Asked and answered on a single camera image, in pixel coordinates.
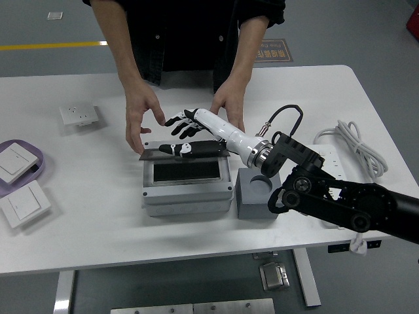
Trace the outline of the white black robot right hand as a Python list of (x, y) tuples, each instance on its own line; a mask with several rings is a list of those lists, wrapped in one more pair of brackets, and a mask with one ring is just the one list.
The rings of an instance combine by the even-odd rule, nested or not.
[(208, 158), (222, 155), (228, 151), (237, 154), (247, 167), (256, 166), (264, 159), (273, 146), (259, 136), (249, 136), (243, 131), (206, 109), (185, 109), (170, 118), (165, 125), (179, 124), (172, 135), (180, 139), (192, 137), (201, 130), (209, 131), (214, 140), (193, 141), (181, 144), (163, 144), (159, 151), (182, 158)]

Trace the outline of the person's right hand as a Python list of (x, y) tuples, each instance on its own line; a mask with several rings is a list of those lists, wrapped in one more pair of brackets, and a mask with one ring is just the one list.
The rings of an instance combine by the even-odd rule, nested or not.
[(126, 96), (126, 141), (132, 150), (143, 154), (144, 146), (141, 135), (151, 133), (151, 129), (142, 126), (143, 116), (151, 110), (156, 122), (163, 126), (166, 122), (164, 112), (152, 88), (142, 79), (136, 79), (124, 85)]

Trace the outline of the person's left hand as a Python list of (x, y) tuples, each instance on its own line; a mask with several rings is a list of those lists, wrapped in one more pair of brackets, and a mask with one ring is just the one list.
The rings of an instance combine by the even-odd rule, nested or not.
[(228, 122), (245, 131), (243, 121), (245, 91), (246, 87), (243, 84), (227, 79), (214, 94), (210, 111), (218, 114), (219, 110), (224, 108)]

